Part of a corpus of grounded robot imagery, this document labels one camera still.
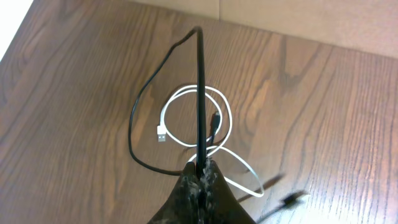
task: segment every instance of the brown wood grain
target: brown wood grain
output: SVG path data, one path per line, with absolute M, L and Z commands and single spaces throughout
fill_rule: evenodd
M 268 222 L 398 222 L 397 60 L 131 2 L 37 0 L 0 63 L 0 223 L 153 216 L 177 178 L 131 159 L 130 107 L 195 25 L 205 33 L 206 82 L 231 105 L 226 146 L 264 182 L 285 174 L 263 198 L 242 202 L 254 219 L 305 189 L 305 203 Z M 136 115 L 137 156 L 164 169 L 181 169 L 193 153 L 159 144 L 156 126 L 168 96 L 195 82 L 195 50 L 195 39 L 175 50 Z M 206 110 L 210 117 L 215 108 Z M 193 142 L 195 116 L 187 95 L 166 123 Z M 224 175 L 257 188 L 232 157 L 214 159 Z

